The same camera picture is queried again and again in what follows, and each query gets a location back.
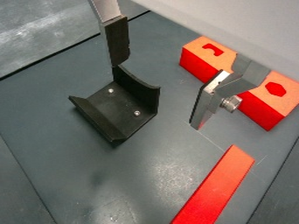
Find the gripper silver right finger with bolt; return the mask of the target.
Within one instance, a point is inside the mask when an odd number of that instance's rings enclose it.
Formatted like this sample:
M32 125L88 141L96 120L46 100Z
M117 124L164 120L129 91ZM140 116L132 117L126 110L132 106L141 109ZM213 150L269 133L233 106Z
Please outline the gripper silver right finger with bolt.
M219 70L200 87L191 112L189 125L197 130L219 108L224 108L232 113L241 103L237 94L256 88L268 74L269 69L265 66L237 54L232 63L232 72Z

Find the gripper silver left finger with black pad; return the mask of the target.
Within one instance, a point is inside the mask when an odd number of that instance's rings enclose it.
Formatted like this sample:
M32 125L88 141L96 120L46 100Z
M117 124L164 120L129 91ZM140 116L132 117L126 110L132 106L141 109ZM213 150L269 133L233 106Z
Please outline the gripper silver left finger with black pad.
M88 0L98 21L100 33L106 41L112 67L129 57L128 20L118 9L117 0Z

